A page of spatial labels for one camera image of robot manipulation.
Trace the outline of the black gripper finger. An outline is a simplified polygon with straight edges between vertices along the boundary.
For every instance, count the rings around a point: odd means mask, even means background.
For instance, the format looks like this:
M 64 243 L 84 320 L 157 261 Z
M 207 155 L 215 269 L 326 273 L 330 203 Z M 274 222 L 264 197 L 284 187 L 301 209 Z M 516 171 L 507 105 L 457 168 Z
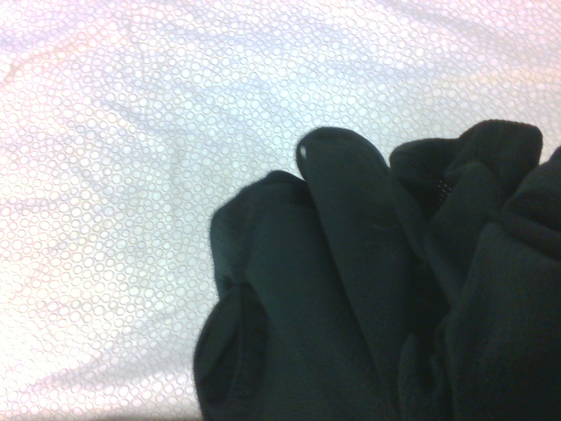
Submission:
M 401 350 L 434 305 L 435 281 L 398 218 L 387 164 L 368 140 L 334 127 L 307 134 L 297 162 L 375 370 L 395 396 Z

